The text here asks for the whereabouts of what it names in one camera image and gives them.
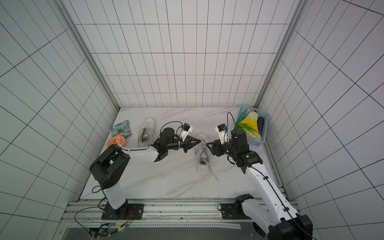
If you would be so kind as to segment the white sneaker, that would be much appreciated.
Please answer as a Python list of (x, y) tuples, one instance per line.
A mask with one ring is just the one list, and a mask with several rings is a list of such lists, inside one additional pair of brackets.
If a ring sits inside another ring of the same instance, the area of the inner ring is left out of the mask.
[(197, 165), (198, 172), (202, 175), (207, 175), (208, 173), (211, 173), (213, 177), (219, 182), (219, 179), (211, 166), (210, 150), (206, 146), (206, 144), (209, 142), (208, 137), (203, 133), (199, 133), (197, 135), (197, 139), (201, 141), (196, 146), (196, 151), (195, 151), (198, 157), (198, 165)]
[(139, 147), (148, 147), (152, 144), (152, 138), (156, 130), (155, 120), (151, 117), (144, 121), (138, 137)]

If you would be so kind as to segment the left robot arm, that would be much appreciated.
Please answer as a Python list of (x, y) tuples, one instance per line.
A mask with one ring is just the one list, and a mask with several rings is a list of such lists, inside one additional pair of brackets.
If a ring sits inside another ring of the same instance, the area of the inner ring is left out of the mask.
[(99, 183), (107, 199), (107, 205), (114, 211), (125, 208), (128, 201), (122, 192), (120, 179), (126, 168), (136, 164), (155, 163), (164, 159), (169, 150), (183, 150), (185, 153), (201, 143), (182, 130), (177, 135), (172, 128), (165, 128), (155, 142), (145, 148), (124, 150), (117, 144), (110, 145), (90, 166), (90, 172)]

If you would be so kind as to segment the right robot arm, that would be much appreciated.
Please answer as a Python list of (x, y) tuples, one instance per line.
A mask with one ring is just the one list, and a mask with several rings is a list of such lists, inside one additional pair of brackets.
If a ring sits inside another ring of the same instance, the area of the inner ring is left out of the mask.
[(307, 215), (299, 212), (283, 196), (270, 177), (257, 152), (250, 150), (244, 130), (228, 131), (224, 124), (215, 128), (219, 140), (207, 143), (212, 155), (227, 155), (231, 164), (256, 185), (266, 205), (260, 206), (250, 194), (236, 197), (235, 213), (239, 218), (253, 221), (255, 231), (269, 240), (311, 240), (313, 223)]

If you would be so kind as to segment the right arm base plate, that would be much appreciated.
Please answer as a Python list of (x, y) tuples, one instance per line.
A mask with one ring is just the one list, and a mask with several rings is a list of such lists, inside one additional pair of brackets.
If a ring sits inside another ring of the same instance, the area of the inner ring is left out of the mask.
[(250, 220), (236, 204), (218, 204), (223, 220)]

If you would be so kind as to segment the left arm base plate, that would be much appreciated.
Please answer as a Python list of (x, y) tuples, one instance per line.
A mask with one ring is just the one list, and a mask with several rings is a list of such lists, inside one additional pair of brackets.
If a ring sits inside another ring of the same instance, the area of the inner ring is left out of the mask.
[(141, 220), (144, 212), (144, 204), (129, 204), (124, 203), (120, 208), (114, 210), (107, 203), (102, 214), (102, 220)]

